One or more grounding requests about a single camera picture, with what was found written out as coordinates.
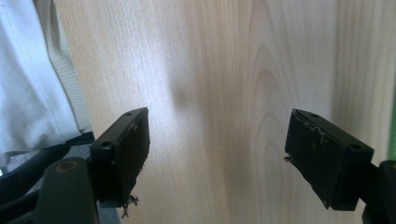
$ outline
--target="wooden surface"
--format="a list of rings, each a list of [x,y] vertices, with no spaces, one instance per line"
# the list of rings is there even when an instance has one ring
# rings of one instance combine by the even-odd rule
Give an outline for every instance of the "wooden surface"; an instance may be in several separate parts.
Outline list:
[[[283,161],[292,108],[388,140],[394,1],[57,1],[95,135],[147,106],[123,223],[361,223]]]

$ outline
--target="green object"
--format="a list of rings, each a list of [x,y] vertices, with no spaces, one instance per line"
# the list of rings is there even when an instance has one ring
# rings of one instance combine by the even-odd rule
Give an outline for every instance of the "green object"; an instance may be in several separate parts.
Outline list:
[[[390,127],[389,160],[396,161],[396,94],[393,97],[393,114]]]

